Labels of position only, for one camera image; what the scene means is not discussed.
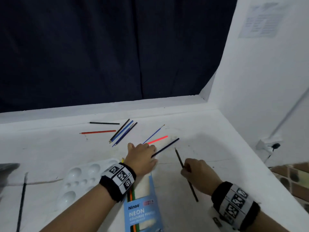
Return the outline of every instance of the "white paint palette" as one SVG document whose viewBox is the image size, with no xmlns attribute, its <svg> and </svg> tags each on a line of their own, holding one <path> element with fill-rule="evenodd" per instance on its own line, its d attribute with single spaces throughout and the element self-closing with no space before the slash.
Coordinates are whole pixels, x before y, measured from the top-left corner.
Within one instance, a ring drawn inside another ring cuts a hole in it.
<svg viewBox="0 0 309 232">
<path fill-rule="evenodd" d="M 95 187 L 108 167 L 119 163 L 117 159 L 101 160 L 72 167 L 66 174 L 57 198 L 57 209 L 65 210 Z"/>
</svg>

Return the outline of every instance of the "pencil box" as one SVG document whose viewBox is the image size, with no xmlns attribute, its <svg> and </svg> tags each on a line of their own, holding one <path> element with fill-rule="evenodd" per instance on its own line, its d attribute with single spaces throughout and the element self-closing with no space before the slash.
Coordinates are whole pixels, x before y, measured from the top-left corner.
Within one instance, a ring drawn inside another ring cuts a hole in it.
<svg viewBox="0 0 309 232">
<path fill-rule="evenodd" d="M 152 175 L 133 184 L 124 202 L 125 232 L 163 232 Z"/>
</svg>

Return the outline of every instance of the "navy blue curtain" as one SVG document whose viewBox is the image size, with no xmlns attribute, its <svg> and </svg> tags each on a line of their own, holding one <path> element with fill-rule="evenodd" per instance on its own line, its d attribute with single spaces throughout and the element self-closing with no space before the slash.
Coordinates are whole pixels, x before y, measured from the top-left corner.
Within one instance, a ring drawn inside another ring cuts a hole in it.
<svg viewBox="0 0 309 232">
<path fill-rule="evenodd" d="M 237 0 L 0 0 L 0 112 L 198 94 Z"/>
</svg>

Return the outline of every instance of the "red pencil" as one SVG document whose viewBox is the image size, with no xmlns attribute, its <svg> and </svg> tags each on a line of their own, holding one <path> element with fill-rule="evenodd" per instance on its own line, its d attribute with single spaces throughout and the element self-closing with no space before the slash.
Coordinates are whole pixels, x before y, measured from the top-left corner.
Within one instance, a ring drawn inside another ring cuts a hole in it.
<svg viewBox="0 0 309 232">
<path fill-rule="evenodd" d="M 116 130 L 106 130 L 106 131 L 96 131 L 96 132 L 83 132 L 79 134 L 98 134 L 98 133 L 110 133 L 110 132 L 116 132 Z"/>
<path fill-rule="evenodd" d="M 154 141 L 152 141 L 152 142 L 147 142 L 147 143 L 150 145 L 150 144 L 152 144 L 152 143 L 154 143 L 154 142 L 160 141 L 160 140 L 162 140 L 162 139 L 164 139 L 164 138 L 167 138 L 167 137 L 168 137 L 168 136 L 164 136 L 164 137 L 158 138 L 158 139 L 156 139 L 156 140 L 154 140 Z"/>
</svg>

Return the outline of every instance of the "black wristband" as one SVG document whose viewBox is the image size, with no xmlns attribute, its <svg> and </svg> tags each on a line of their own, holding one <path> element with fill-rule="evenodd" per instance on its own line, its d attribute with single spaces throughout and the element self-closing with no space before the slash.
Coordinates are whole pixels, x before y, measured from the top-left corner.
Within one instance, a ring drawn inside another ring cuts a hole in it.
<svg viewBox="0 0 309 232">
<path fill-rule="evenodd" d="M 230 182 L 221 183 L 211 196 L 214 209 L 225 221 L 238 230 L 246 230 L 252 225 L 260 206 L 237 185 Z"/>
<path fill-rule="evenodd" d="M 119 163 L 103 172 L 100 184 L 106 188 L 113 200 L 120 202 L 135 179 L 136 174 L 133 169 L 126 164 Z"/>
</svg>

